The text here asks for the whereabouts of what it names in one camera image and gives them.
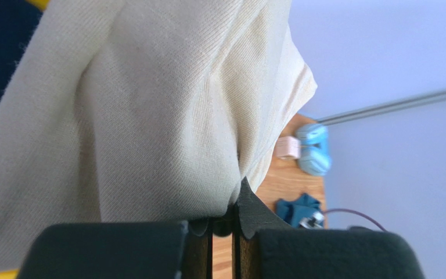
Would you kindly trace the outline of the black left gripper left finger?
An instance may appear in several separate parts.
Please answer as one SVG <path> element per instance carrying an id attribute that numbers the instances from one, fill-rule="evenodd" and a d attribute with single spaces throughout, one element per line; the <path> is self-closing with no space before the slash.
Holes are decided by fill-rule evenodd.
<path id="1" fill-rule="evenodd" d="M 18 278 L 211 278 L 208 221 L 55 224 Z"/>

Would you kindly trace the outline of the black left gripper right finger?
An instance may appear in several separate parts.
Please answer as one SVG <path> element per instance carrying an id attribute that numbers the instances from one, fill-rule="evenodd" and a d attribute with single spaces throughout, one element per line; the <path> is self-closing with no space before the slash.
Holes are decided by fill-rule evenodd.
<path id="1" fill-rule="evenodd" d="M 391 232 L 293 228 L 242 180 L 233 208 L 234 278 L 424 278 L 409 244 Z"/>

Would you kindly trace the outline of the beige t-shirt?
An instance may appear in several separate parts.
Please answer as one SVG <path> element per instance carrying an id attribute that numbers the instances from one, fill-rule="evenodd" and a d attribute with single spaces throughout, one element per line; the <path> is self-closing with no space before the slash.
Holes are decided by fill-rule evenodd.
<path id="1" fill-rule="evenodd" d="M 0 101 L 0 272 L 59 223 L 220 217 L 317 84 L 290 1 L 50 1 Z"/>

